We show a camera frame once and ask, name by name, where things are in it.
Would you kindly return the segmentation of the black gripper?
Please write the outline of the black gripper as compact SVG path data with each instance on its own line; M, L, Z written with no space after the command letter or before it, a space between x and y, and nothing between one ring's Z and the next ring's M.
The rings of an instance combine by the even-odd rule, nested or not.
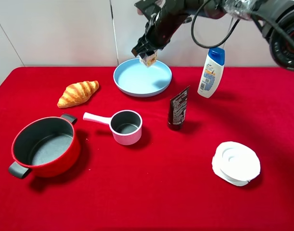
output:
M143 12L148 22L144 35L131 50L134 56L141 53L153 55L157 50L162 50L188 17L183 4L165 4L163 7L156 4L138 4L137 8Z

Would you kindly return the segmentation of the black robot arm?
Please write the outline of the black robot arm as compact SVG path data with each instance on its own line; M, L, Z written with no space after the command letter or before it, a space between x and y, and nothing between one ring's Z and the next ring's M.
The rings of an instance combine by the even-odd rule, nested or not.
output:
M278 66L294 71L294 0L167 0L160 7L154 0L140 0L135 7L148 22L142 37L131 50L141 58L162 50L177 29L193 15L220 19L226 14L240 20L253 20L269 44Z

